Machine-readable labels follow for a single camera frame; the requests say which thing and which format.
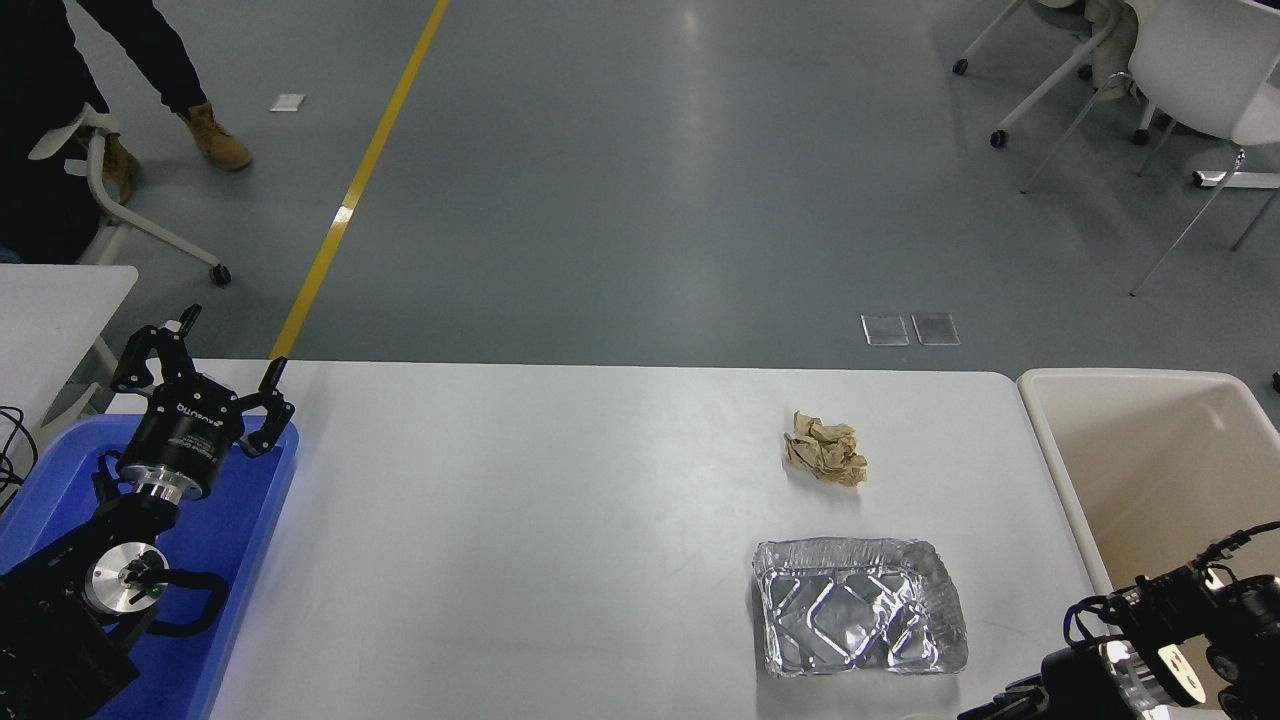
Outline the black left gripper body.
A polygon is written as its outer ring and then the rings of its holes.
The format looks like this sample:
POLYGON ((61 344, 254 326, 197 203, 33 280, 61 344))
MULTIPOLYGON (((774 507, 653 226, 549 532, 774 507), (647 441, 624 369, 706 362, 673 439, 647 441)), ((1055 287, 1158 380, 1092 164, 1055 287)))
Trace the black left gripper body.
POLYGON ((209 378, 179 378, 159 386, 118 459, 118 477, 133 486, 179 475, 184 496, 209 496, 244 432, 237 396, 209 378))

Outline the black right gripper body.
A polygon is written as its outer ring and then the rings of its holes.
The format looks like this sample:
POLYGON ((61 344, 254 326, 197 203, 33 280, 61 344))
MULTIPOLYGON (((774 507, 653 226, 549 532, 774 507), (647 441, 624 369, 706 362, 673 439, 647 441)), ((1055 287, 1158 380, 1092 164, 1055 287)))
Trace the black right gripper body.
POLYGON ((1044 688, 1041 719, 1130 719, 1132 710, 1108 674, 1103 646, 1064 648, 1039 666, 1044 688))

